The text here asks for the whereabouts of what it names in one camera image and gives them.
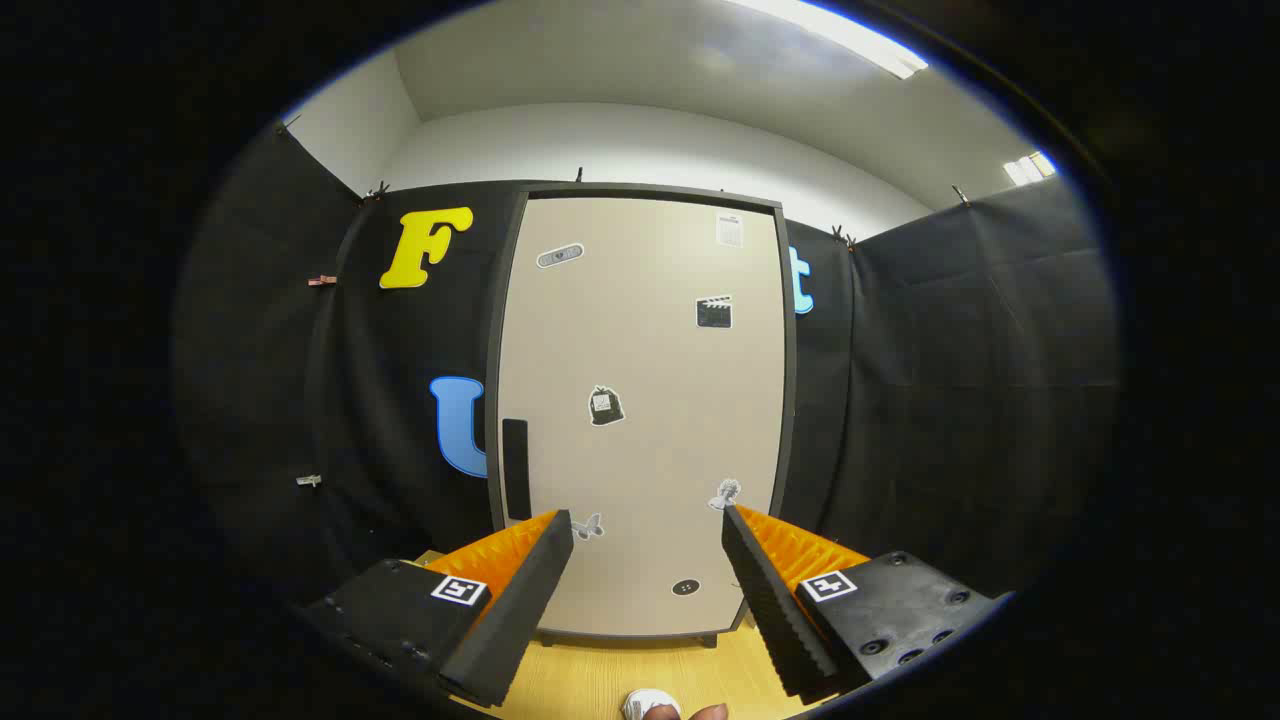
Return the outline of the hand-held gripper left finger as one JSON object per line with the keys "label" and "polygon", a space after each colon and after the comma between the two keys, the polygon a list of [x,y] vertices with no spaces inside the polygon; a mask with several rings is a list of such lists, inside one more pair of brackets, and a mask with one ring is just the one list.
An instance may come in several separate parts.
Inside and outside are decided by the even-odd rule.
{"label": "hand-held gripper left finger", "polygon": [[500,706],[573,544],[570,514],[544,512],[426,564],[385,559],[298,614],[415,694]]}

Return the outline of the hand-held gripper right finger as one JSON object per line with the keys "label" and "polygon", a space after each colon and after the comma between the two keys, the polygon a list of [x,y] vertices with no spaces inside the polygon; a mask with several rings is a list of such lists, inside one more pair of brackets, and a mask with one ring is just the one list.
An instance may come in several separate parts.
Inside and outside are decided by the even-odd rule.
{"label": "hand-held gripper right finger", "polygon": [[868,557],[741,503],[724,507],[721,543],[785,692],[804,701],[899,675],[1011,598],[911,553]]}

